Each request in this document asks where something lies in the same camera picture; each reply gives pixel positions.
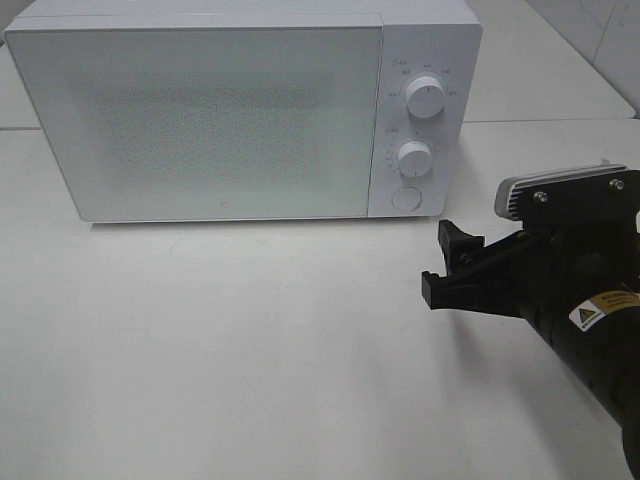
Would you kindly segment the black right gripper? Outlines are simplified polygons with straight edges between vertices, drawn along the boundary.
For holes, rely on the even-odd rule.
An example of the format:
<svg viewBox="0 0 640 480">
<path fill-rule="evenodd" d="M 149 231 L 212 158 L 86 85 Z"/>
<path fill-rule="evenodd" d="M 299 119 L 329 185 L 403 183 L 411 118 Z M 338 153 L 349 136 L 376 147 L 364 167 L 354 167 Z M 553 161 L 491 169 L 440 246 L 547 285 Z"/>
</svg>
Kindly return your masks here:
<svg viewBox="0 0 640 480">
<path fill-rule="evenodd" d="M 551 345 L 639 342 L 639 173 L 553 186 L 545 207 L 524 205 L 520 230 L 493 243 L 440 220 L 445 268 L 424 271 L 431 310 L 526 320 Z"/>
</svg>

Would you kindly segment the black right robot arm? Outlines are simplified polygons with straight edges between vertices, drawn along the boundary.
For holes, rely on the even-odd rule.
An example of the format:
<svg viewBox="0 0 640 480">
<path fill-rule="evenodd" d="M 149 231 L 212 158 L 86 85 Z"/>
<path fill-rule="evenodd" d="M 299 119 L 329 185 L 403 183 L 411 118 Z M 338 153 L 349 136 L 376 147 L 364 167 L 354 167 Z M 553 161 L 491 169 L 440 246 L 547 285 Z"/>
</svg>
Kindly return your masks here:
<svg viewBox="0 0 640 480">
<path fill-rule="evenodd" d="M 433 309 L 526 320 L 620 426 L 639 470 L 639 173 L 620 164 L 503 180 L 497 216 L 521 229 L 493 244 L 438 226 L 446 272 L 424 272 Z"/>
</svg>

